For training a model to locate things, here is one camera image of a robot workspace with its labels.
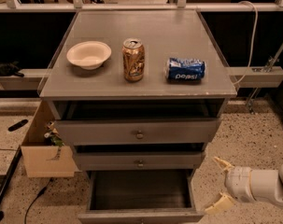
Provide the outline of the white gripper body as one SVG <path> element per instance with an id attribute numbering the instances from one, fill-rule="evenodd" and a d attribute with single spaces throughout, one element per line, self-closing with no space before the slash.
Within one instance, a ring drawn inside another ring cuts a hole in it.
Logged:
<path id="1" fill-rule="evenodd" d="M 232 168 L 226 175 L 225 187 L 230 195 L 240 203 L 252 202 L 250 175 L 251 169 L 249 167 L 240 166 Z"/>

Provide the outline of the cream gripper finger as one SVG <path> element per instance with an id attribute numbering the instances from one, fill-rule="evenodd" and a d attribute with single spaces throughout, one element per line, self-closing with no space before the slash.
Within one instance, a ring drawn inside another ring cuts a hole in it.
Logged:
<path id="1" fill-rule="evenodd" d="M 228 193 L 220 192 L 219 197 L 205 209 L 205 213 L 208 215 L 216 215 L 218 213 L 229 210 L 233 206 L 233 197 Z"/>
<path id="2" fill-rule="evenodd" d="M 221 169 L 223 173 L 228 173 L 230 170 L 234 168 L 232 164 L 219 157 L 214 157 L 213 161 L 217 164 L 217 166 Z"/>

